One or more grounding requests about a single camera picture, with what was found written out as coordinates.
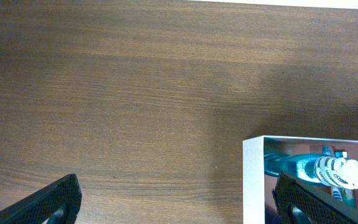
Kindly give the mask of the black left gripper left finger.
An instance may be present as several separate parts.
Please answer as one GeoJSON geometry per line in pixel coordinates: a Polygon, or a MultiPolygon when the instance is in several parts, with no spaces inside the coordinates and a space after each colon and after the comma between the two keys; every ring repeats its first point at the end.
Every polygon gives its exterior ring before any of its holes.
{"type": "Polygon", "coordinates": [[[81,189],[68,174],[0,211],[0,223],[74,223],[81,207],[81,189]]]}

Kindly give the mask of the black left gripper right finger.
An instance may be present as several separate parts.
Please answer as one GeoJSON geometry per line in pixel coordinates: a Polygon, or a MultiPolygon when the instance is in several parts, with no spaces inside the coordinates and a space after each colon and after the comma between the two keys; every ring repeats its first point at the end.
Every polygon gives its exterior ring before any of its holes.
{"type": "Polygon", "coordinates": [[[272,194],[282,223],[358,224],[358,209],[289,173],[279,174],[272,194]]]}

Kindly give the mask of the teal mouthwash bottle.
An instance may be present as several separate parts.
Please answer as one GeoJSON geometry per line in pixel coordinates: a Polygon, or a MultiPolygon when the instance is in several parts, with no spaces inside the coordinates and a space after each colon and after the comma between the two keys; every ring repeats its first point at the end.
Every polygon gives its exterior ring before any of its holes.
{"type": "Polygon", "coordinates": [[[347,151],[334,151],[323,145],[321,153],[287,154],[272,146],[264,146],[264,173],[278,177],[288,173],[307,184],[315,186],[358,189],[358,161],[347,151]]]}

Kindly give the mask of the blue white toothbrush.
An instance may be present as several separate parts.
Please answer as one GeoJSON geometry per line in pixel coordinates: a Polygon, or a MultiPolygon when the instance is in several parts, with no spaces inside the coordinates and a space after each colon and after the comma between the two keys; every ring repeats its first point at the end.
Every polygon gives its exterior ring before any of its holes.
{"type": "MultiPolygon", "coordinates": [[[[322,145],[321,150],[322,150],[322,153],[327,156],[334,156],[334,148],[330,145],[322,145]]],[[[331,195],[335,199],[337,199],[339,201],[343,201],[339,187],[331,187],[331,195]]]]}

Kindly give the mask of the green toothpaste tube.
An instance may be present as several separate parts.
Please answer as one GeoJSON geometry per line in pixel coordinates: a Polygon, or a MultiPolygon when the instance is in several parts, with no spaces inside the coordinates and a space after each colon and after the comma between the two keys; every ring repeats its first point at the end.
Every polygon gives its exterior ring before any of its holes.
{"type": "MultiPolygon", "coordinates": [[[[334,155],[336,157],[348,157],[348,153],[346,151],[335,151],[334,155]]],[[[341,197],[342,201],[348,204],[348,206],[356,208],[356,200],[353,190],[341,188],[341,197]]]]}

